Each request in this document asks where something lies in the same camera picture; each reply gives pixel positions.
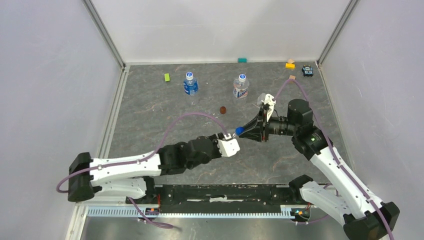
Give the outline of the white blue bottle cap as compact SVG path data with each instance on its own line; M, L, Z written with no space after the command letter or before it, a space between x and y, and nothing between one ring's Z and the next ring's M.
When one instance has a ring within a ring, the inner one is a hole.
M238 80L239 80L240 82L245 82L245 81L246 81L246 79L247 79L247 77L246 77L246 75L245 75L245 74L240 74L240 75L239 75L239 77L238 77Z

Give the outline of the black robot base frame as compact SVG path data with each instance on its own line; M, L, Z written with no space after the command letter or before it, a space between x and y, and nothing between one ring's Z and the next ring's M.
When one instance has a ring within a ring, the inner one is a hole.
M137 204L157 204L164 214L267 214L280 206L306 206L288 185L164 184L156 185Z

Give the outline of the solid blue bottle cap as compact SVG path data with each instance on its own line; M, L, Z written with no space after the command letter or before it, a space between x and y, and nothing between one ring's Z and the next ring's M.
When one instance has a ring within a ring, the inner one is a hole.
M239 126L239 127L237 127L237 128L235 129L235 134L236 134L237 136L240 136L240 135L241 135L244 131L245 131L244 127Z

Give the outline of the red label clear bottle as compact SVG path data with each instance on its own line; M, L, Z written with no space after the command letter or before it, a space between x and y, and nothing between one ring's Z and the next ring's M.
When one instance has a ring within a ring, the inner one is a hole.
M245 82L240 82L238 78L233 81L233 95L237 99L241 99L248 95L250 82L247 77Z

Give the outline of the blue label Pocari bottle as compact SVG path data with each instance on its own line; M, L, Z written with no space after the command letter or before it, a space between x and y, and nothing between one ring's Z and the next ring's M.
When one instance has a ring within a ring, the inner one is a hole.
M199 91L198 80L193 76L192 80L183 80L184 92L189 96L194 96Z

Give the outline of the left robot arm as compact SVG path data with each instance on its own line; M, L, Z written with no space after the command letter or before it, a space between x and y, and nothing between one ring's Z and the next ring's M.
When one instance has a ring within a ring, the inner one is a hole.
M218 133L127 157L94 158L82 152L69 166L67 200L130 197L151 204L157 198L152 177L183 174L211 160L232 157L239 150L234 137Z

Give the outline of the white blue Pocari cap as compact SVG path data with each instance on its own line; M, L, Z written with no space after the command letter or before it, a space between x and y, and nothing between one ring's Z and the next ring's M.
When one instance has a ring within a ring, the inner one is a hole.
M187 72L185 77L186 77L186 80L191 81L194 78L194 75L192 72Z

